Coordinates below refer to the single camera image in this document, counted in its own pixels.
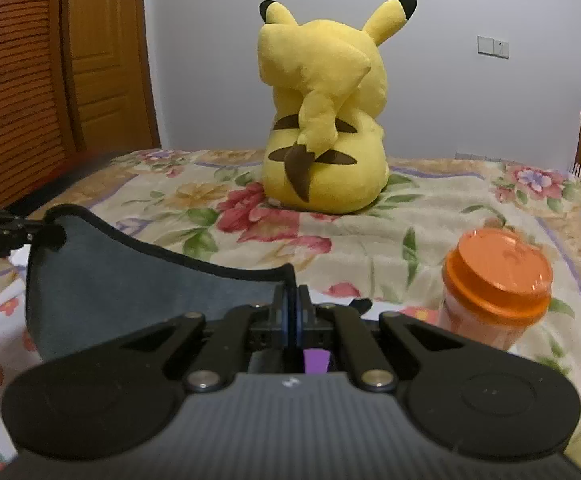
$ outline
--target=brown stripe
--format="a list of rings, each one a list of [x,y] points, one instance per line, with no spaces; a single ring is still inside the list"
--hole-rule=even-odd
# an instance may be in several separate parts
[[[290,146],[288,148],[280,148],[279,150],[275,150],[274,152],[270,152],[268,155],[269,160],[273,160],[275,162],[284,162],[286,153],[290,150]],[[323,164],[334,164],[336,166],[352,166],[353,164],[357,164],[357,160],[352,158],[350,155],[346,155],[346,153],[338,152],[336,150],[328,150],[327,152],[322,153],[317,157],[315,162],[321,162]]]
[[[356,134],[357,130],[350,126],[349,123],[341,119],[335,119],[335,127],[338,132],[344,134]],[[282,117],[279,121],[275,123],[272,127],[273,130],[297,130],[299,128],[299,115],[287,115]]]

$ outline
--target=wall switch plate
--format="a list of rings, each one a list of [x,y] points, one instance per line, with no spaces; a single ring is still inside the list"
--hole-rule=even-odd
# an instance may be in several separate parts
[[[477,37],[477,51],[480,54],[488,54],[493,56],[495,53],[495,40],[493,38]]]
[[[508,59],[508,42],[493,40],[493,55]]]

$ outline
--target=wall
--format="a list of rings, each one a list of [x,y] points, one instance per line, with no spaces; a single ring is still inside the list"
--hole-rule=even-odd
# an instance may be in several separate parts
[[[273,115],[258,79],[261,0],[146,0],[160,134],[190,150],[263,146]],[[298,22],[361,27],[384,0],[278,0]],[[476,36],[510,42],[510,60]],[[581,109],[581,0],[419,0],[381,46],[387,153],[455,152],[566,169]]]

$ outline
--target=black ear tip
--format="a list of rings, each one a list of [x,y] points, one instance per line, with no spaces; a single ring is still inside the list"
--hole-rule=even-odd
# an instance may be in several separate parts
[[[417,8],[417,0],[397,0],[399,3],[402,4],[404,7],[404,12],[406,13],[407,20],[410,20],[410,17],[413,16],[415,9]]]
[[[259,14],[264,20],[264,23],[266,23],[266,10],[268,10],[270,4],[273,3],[275,3],[275,0],[264,0],[261,4],[259,4]]]

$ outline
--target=pikachu plush toy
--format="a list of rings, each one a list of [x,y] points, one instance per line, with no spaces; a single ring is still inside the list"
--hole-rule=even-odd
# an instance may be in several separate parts
[[[283,206],[343,214],[370,204],[389,177],[375,118],[387,80],[378,46],[417,0],[389,0],[362,30],[330,20],[298,25],[278,2],[260,5],[259,72],[277,114],[264,158],[264,190]]]

